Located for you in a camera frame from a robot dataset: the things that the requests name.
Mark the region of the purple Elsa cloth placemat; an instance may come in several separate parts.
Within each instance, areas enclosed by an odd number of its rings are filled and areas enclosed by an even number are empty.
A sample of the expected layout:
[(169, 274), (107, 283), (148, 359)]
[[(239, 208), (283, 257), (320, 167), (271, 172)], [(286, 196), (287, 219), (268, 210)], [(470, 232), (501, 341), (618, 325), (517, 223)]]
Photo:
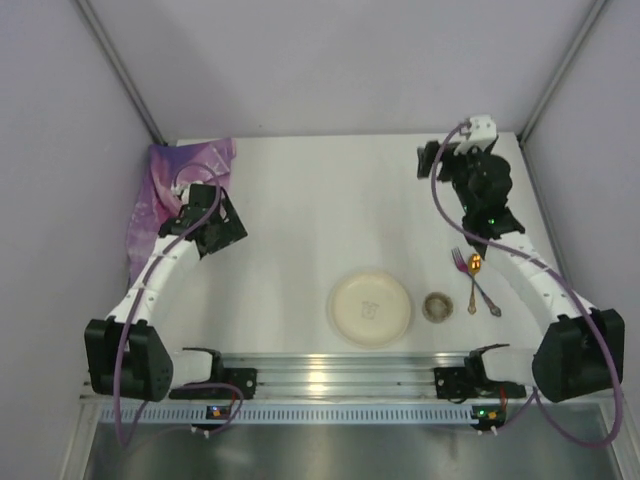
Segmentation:
[(129, 281), (133, 283), (149, 259), (159, 228), (177, 215), (182, 206), (171, 193), (174, 184), (230, 184), (236, 143), (231, 138), (183, 146), (153, 144), (148, 149), (148, 166), (131, 215), (126, 251)]

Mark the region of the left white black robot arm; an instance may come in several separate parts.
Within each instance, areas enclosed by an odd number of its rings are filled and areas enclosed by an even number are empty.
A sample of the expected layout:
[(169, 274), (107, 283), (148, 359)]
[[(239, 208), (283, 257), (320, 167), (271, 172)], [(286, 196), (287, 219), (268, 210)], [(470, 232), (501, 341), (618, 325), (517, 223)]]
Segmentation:
[(90, 384), (101, 395), (159, 402), (189, 384), (213, 389), (227, 378), (221, 354), (170, 349), (161, 337), (183, 283), (199, 262), (248, 235), (227, 191), (193, 184), (179, 213), (159, 228), (153, 250), (125, 297), (85, 328)]

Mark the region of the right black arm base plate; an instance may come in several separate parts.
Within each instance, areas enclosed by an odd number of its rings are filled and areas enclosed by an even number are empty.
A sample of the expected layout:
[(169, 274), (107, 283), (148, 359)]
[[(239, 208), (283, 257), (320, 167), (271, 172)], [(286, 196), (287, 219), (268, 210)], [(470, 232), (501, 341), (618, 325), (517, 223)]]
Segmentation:
[(464, 367), (436, 367), (433, 369), (436, 396), (440, 400), (463, 403), (470, 399), (524, 399), (524, 386), (513, 382), (482, 383), (474, 379)]

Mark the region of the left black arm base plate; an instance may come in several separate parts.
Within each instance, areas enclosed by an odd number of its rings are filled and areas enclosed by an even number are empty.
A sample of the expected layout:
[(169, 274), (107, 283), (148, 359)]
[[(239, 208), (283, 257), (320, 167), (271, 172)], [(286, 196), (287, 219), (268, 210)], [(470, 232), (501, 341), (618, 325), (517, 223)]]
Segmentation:
[[(258, 370), (254, 368), (225, 368), (217, 383), (225, 383), (237, 387), (245, 400), (255, 396)], [(203, 389), (180, 388), (171, 390), (169, 398), (172, 400), (231, 400), (238, 395), (228, 389), (207, 387)]]

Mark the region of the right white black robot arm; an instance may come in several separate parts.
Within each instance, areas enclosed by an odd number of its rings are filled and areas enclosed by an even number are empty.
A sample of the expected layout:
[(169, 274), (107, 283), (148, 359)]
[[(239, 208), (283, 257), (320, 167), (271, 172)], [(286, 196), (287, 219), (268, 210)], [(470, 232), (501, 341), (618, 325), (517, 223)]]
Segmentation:
[(542, 259), (508, 206), (511, 167), (490, 150), (458, 154), (430, 141), (418, 148), (417, 176), (452, 185), (464, 211), (468, 244), (509, 283), (538, 324), (535, 347), (508, 343), (480, 347), (465, 360), (481, 384), (535, 387), (559, 403), (607, 389), (623, 380), (625, 324), (614, 309), (600, 310), (574, 291)]

